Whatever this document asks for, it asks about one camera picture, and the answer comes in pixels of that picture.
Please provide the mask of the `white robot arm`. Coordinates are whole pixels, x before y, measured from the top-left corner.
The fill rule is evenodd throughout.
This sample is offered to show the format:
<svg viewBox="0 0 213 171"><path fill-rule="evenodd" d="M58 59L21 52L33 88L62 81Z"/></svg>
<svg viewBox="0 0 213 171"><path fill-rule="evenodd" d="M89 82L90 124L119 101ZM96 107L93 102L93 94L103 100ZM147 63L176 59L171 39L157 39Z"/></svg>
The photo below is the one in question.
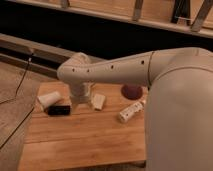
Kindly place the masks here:
<svg viewBox="0 0 213 171"><path fill-rule="evenodd" d="M77 53L57 70L76 99L86 95L90 82L149 88L147 171L213 171L213 52L185 47L93 64L85 58Z"/></svg>

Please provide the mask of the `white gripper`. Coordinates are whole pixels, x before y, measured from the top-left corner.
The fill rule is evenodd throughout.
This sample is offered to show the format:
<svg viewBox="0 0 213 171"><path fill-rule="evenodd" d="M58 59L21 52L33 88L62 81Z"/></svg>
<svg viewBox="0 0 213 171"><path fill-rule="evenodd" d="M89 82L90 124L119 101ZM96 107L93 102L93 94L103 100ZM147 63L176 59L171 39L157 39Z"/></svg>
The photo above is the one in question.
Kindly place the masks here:
<svg viewBox="0 0 213 171"><path fill-rule="evenodd" d="M71 84L69 86L70 99L73 103L87 103L91 99L93 83Z"/></svg>

